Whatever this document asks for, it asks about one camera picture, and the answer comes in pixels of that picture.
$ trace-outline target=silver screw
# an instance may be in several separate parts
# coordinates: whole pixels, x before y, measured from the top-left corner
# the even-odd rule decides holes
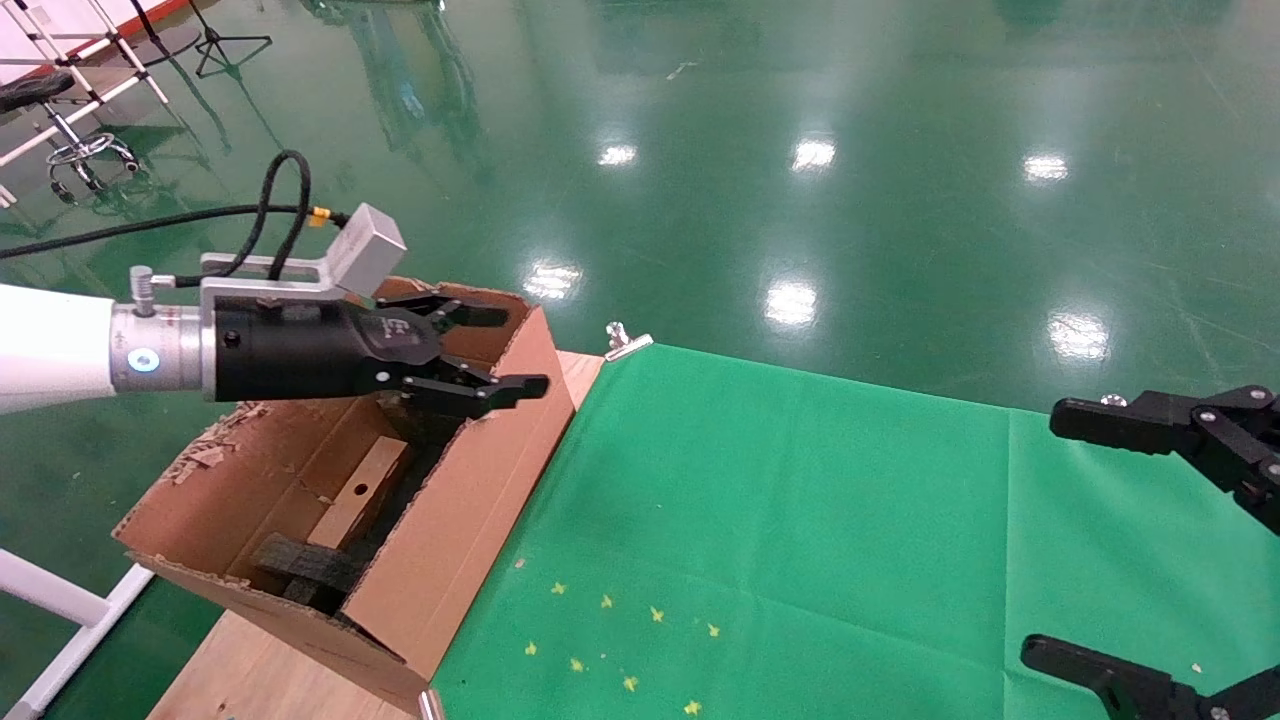
[[[134,265],[129,268],[129,295],[133,296],[133,314],[150,318],[156,314],[156,293],[151,287],[151,268]]]
[[[622,327],[622,323],[609,323],[604,325],[604,332],[609,333],[609,347],[612,350],[617,350],[631,342],[631,337],[627,334],[627,329]]]

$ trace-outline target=black cable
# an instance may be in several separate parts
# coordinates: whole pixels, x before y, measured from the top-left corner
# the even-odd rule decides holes
[[[266,210],[269,213],[294,213],[297,211],[297,208],[294,208],[293,205],[269,205]],[[31,245],[19,245],[18,247],[9,247],[6,250],[0,250],[0,260],[12,260],[13,258],[22,258],[24,255],[35,255],[37,252],[63,250],[65,247],[74,247],[77,245],[84,245],[99,240],[106,240],[109,237],[115,237],[119,234],[129,234],[134,232],[150,231],[156,228],[168,228],[170,225],[180,225],[184,223],[209,220],[211,218],[225,218],[229,215],[251,215],[257,211],[259,211],[257,205],[228,205],[227,208],[212,208],[209,210],[182,213],[178,215],[169,215],[168,218],[156,218],[154,220],[143,220],[141,223],[131,223],[127,225],[115,225],[114,228],[102,228],[81,234],[73,234],[69,237],[45,240],[41,242],[32,242]]]
[[[275,174],[280,172],[280,168],[288,160],[293,160],[298,165],[301,187],[298,188],[298,204],[293,208],[293,227],[289,228],[289,234],[285,236],[284,242],[280,243],[280,250],[276,251],[275,259],[271,261],[271,269],[266,275],[268,279],[280,279],[280,273],[284,269],[284,260],[288,258],[288,254],[293,251],[293,243],[297,242],[298,234],[302,232],[302,223],[306,222],[307,215],[311,213],[311,167],[307,165],[306,158],[303,158],[297,150],[283,150],[279,155],[273,158],[271,164],[268,165],[266,177],[262,178],[262,190],[257,196],[257,217],[253,219],[253,228],[250,229],[248,237],[244,238],[244,245],[241,246],[239,252],[236,254],[230,265],[212,273],[177,275],[174,278],[174,287],[197,287],[200,286],[200,281],[209,277],[225,278],[244,264],[244,259],[253,251],[253,246],[257,245],[259,237],[262,236],[262,225],[266,224],[266,214],[271,208],[271,192],[275,190]]]
[[[278,158],[285,155],[293,158],[293,161],[298,164],[298,214],[293,217],[293,227],[289,228],[289,234],[284,236],[284,242],[275,251],[275,259],[271,260],[271,269],[266,272],[266,279],[269,281],[280,279],[280,273],[284,272],[284,261],[293,252],[293,243],[298,241],[298,234],[302,232],[302,223],[307,222],[307,211],[311,208],[311,167],[307,165],[306,158],[293,150],[285,150]],[[269,201],[269,196],[262,196],[261,202],[264,206]]]

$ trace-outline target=metal clip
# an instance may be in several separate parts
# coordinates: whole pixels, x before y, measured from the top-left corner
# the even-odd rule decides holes
[[[435,688],[428,688],[417,696],[417,707],[422,712],[422,720],[444,720],[444,703]]]
[[[614,363],[637,350],[643,350],[653,345],[653,337],[643,334],[637,338],[632,338],[627,334],[626,328],[622,327],[622,323],[618,322],[612,322],[608,325],[604,325],[604,332],[609,333],[611,347],[611,350],[604,354],[605,363]]]

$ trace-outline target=yellow cable tie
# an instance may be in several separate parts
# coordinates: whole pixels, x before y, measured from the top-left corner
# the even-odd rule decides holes
[[[324,224],[329,222],[329,218],[332,215],[333,210],[316,205],[315,208],[311,209],[311,220],[308,224],[314,228],[324,227]]]

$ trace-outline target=white robotic arm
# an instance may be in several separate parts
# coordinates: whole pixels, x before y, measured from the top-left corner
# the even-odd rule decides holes
[[[0,286],[0,414],[118,392],[201,389],[207,400],[349,397],[398,389],[431,411],[480,418],[543,397],[545,375],[492,377],[442,352],[453,325],[500,327],[506,310],[425,292],[371,297],[404,254],[399,229],[361,205],[320,260],[288,260],[291,277],[223,277],[265,270],[201,258],[200,305],[156,305],[173,275],[131,272],[133,304]]]
[[[0,284],[0,414],[115,395],[114,305]]]

